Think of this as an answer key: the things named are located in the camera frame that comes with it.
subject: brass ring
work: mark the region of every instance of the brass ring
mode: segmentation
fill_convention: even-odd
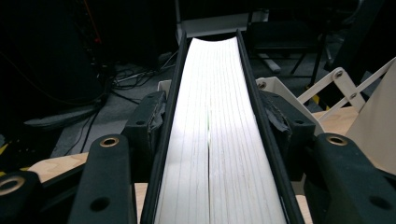
[[[336,146],[343,147],[343,146],[347,145],[347,140],[346,139],[338,137],[338,136],[335,136],[335,135],[327,136],[326,139],[327,139],[328,142],[330,142],[331,144],[336,145]]]
[[[116,138],[116,137],[109,137],[107,139],[102,140],[102,142],[100,142],[100,146],[101,147],[114,147],[116,144],[118,144],[120,141],[120,139]]]
[[[9,182],[13,182],[13,181],[15,181],[17,183],[14,186],[12,186],[11,188],[1,189],[1,187],[3,187],[5,184],[7,184]],[[8,179],[3,180],[2,182],[0,182],[0,196],[7,195],[7,194],[19,189],[20,187],[22,187],[24,182],[25,182],[25,179],[18,175],[14,175],[12,177],[9,177]]]

